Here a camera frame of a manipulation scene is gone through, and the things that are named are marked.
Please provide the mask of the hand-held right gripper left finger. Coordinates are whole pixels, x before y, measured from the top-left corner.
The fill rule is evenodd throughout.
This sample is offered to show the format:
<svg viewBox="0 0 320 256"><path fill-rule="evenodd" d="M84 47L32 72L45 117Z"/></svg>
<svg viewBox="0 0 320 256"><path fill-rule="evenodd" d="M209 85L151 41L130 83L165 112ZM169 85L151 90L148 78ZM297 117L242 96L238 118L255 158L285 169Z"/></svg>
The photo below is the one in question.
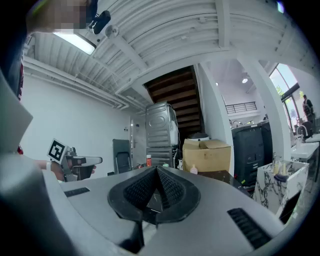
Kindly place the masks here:
<svg viewBox="0 0 320 256"><path fill-rule="evenodd" d="M156 167L113 186L107 196L110 207L124 220L142 222L144 211L152 198L159 176Z"/></svg>

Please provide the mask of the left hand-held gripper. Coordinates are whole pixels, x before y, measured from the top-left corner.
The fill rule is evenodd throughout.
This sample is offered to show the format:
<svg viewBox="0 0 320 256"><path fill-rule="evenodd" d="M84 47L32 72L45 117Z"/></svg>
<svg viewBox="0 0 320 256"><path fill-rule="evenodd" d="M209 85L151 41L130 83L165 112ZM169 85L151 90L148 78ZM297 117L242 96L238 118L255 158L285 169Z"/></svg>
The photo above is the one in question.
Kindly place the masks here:
<svg viewBox="0 0 320 256"><path fill-rule="evenodd" d="M47 170L52 171L52 164L58 165L64 182L81 181L91 177L94 166L101 164L100 156L78 156L74 147L69 147L54 138L49 146Z"/></svg>

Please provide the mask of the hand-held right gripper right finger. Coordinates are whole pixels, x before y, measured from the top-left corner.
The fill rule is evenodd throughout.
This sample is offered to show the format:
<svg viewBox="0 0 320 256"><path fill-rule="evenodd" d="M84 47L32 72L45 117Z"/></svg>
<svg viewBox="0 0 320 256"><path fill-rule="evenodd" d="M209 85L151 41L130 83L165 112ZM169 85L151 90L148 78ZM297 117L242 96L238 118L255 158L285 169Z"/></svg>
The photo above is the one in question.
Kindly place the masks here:
<svg viewBox="0 0 320 256"><path fill-rule="evenodd" d="M189 180L162 166L156 168L156 173L156 189L162 204L162 211L156 215L156 223L169 224L183 221L200 203L200 190Z"/></svg>

